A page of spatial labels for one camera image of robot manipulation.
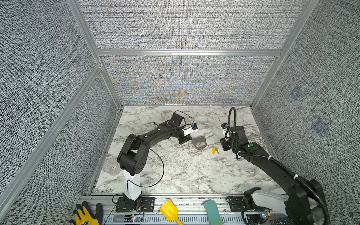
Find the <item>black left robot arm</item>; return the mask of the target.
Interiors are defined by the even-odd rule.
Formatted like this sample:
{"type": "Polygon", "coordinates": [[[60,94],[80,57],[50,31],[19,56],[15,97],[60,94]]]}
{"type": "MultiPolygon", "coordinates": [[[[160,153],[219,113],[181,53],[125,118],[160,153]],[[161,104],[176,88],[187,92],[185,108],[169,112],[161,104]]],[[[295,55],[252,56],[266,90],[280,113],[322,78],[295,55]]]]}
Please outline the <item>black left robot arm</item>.
{"type": "Polygon", "coordinates": [[[161,141],[171,137],[177,138],[180,145],[191,141],[190,134],[198,131],[197,125],[193,122],[189,127],[184,117],[173,113],[171,119],[156,124],[156,128],[142,135],[131,134],[117,157],[117,162],[125,177],[125,191],[123,200],[126,206],[132,210],[141,207],[142,189],[140,185],[140,173],[144,169],[149,151],[161,141]]]}

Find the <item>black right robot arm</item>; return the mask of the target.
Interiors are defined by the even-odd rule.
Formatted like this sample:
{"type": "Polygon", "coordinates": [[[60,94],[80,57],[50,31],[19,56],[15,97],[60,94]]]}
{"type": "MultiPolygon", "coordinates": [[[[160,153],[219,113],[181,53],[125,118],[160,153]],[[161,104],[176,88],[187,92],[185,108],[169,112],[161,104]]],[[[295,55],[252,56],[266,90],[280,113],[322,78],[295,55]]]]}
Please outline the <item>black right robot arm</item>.
{"type": "Polygon", "coordinates": [[[254,187],[244,192],[238,211],[269,210],[279,212],[296,225],[313,225],[323,220],[330,224],[330,214],[322,185],[307,180],[273,158],[262,146],[248,142],[244,127],[221,125],[224,137],[220,139],[224,151],[232,151],[237,159],[245,159],[270,176],[284,191],[284,195],[266,192],[254,187]]]}

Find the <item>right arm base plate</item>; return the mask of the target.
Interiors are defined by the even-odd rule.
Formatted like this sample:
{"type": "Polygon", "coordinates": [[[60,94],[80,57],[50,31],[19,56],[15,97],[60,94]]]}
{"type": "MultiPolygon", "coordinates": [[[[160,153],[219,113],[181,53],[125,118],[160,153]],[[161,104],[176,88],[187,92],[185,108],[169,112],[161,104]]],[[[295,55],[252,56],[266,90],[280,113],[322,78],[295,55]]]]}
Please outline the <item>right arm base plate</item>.
{"type": "Polygon", "coordinates": [[[228,196],[226,201],[231,212],[241,212],[243,209],[253,206],[252,199],[248,196],[228,196]]]}

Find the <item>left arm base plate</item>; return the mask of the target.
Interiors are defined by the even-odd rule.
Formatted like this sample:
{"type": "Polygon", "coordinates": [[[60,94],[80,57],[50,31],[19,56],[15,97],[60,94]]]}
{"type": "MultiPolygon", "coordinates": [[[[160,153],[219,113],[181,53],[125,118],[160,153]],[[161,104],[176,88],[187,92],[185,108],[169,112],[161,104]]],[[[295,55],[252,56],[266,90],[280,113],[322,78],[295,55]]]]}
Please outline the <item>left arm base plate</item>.
{"type": "Polygon", "coordinates": [[[155,198],[142,197],[135,201],[127,197],[120,197],[116,203],[115,212],[118,213],[139,213],[140,210],[144,212],[154,212],[155,198]]]}

